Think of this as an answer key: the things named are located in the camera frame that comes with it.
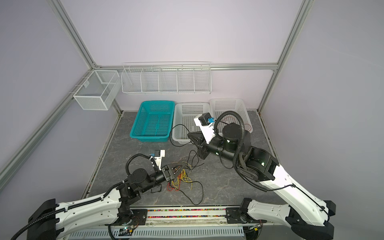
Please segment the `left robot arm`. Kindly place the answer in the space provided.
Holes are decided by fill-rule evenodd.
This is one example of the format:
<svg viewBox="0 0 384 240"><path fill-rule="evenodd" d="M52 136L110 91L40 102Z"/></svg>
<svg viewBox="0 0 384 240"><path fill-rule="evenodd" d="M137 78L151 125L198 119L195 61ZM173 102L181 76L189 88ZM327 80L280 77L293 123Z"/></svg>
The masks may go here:
<svg viewBox="0 0 384 240"><path fill-rule="evenodd" d="M26 233L28 240L58 240L95 226L128 224L134 217L131 205L141 199L141 194L175 180L184 167L186 163L168 164L151 175L145 169L136 169L103 194L73 202L47 200L12 239Z"/></svg>

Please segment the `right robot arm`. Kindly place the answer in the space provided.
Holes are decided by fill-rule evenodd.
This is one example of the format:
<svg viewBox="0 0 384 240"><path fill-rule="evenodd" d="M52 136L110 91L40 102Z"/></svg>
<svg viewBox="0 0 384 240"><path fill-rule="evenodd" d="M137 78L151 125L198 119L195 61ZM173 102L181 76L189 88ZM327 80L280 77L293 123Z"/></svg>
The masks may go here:
<svg viewBox="0 0 384 240"><path fill-rule="evenodd" d="M245 198L239 211L256 221L267 221L289 227L305 240L332 240L334 226L330 218L336 204L323 201L294 180L266 150L251 145L244 123L230 123L218 131L219 122L201 123L198 132L188 138L198 148L201 158L209 154L229 160L237 174L247 184L262 192L275 192L284 205L261 203Z"/></svg>

